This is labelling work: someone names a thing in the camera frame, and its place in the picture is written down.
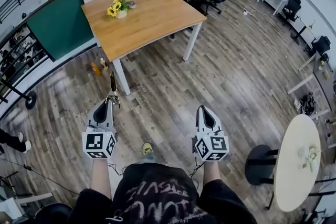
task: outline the wooden floor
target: wooden floor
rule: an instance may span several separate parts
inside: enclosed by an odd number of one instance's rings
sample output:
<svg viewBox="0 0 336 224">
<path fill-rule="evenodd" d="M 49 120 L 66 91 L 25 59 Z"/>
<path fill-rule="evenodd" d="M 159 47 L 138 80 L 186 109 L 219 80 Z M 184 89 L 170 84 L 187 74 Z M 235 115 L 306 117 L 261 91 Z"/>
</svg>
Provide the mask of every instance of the wooden floor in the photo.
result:
<svg viewBox="0 0 336 224">
<path fill-rule="evenodd" d="M 177 33 L 174 40 L 163 38 L 122 58 L 132 93 L 127 97 L 120 94 L 121 109 L 116 109 L 115 117 L 119 141 L 112 161 L 121 171 L 139 160 L 143 142 L 151 141 L 160 163 L 192 172 L 196 109 L 205 105 L 218 115 L 229 136 L 230 155 L 220 162 L 223 181 L 244 201 L 259 224 L 292 223 L 300 218 L 301 209 L 285 213 L 274 203 L 270 211 L 264 211 L 272 188 L 251 186 L 245 179 L 244 165 L 256 145 L 279 148 L 296 115 L 294 95 L 286 92 L 310 74 L 312 66 L 298 73 L 308 56 L 303 46 L 290 38 L 289 27 L 272 16 L 266 4 L 240 1 L 226 0 L 219 5 L 222 15 L 210 8 L 188 62 L 182 56 L 189 31 Z M 269 14 L 244 16 L 245 7 Z M 82 152 L 81 132 L 88 111 L 109 91 L 108 73 L 97 77 L 90 66 L 93 61 L 99 65 L 100 57 L 104 57 L 102 50 L 93 48 L 48 76 L 34 88 L 38 101 L 33 110 L 27 111 L 24 100 L 19 101 L 4 117 L 1 127 L 12 134 L 24 132 L 33 149 L 25 155 L 5 146 L 5 157 L 30 165 L 73 191 L 89 186 L 91 160 Z M 312 82 L 309 88 L 316 86 Z M 321 96 L 317 110 L 325 107 Z M 324 119 L 317 121 L 323 150 L 320 178 L 329 175 L 329 164 L 335 157 L 334 150 L 326 146 Z M 0 160 L 0 175 L 15 170 L 19 173 L 13 181 L 24 185 L 25 190 L 34 194 L 52 191 L 56 200 L 74 204 L 76 195 Z M 200 186 L 202 174 L 200 169 L 195 176 Z M 111 169 L 110 178 L 115 191 L 121 177 Z M 312 209 L 316 201 L 308 198 L 302 207 Z"/>
</svg>

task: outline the person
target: person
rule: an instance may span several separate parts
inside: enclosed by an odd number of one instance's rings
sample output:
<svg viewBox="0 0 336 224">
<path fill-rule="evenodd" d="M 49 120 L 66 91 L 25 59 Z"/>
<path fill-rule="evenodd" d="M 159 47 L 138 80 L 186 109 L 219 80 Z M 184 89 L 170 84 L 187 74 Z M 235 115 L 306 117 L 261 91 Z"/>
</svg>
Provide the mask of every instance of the person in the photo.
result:
<svg viewBox="0 0 336 224">
<path fill-rule="evenodd" d="M 23 142 L 23 133 L 21 132 L 18 136 L 11 136 L 4 130 L 0 129 L 0 144 L 7 144 L 7 146 L 23 153 L 27 153 L 31 149 L 31 142 Z M 3 147 L 0 146 L 0 155 L 4 153 L 5 151 Z"/>
<path fill-rule="evenodd" d="M 180 168 L 156 162 L 152 146 L 129 165 L 111 201 L 106 160 L 95 159 L 90 189 L 84 189 L 67 224 L 103 223 L 244 223 L 256 224 L 238 196 L 220 178 L 218 162 L 204 165 L 199 197 L 193 181 Z"/>
</svg>

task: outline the sunflower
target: sunflower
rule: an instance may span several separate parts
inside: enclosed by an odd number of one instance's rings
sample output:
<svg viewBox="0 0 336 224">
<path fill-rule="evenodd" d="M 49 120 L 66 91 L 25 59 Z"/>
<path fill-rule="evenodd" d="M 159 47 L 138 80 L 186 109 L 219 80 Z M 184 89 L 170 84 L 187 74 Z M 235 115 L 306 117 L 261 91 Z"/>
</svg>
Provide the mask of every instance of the sunflower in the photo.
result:
<svg viewBox="0 0 336 224">
<path fill-rule="evenodd" d="M 121 3 L 120 2 L 115 2 L 115 4 L 113 5 L 113 9 L 114 10 L 119 10 L 121 8 Z"/>
<path fill-rule="evenodd" d="M 107 15 L 110 15 L 112 17 L 114 17 L 115 15 L 117 15 L 117 11 L 113 9 L 113 7 L 109 7 L 107 9 Z"/>
</svg>

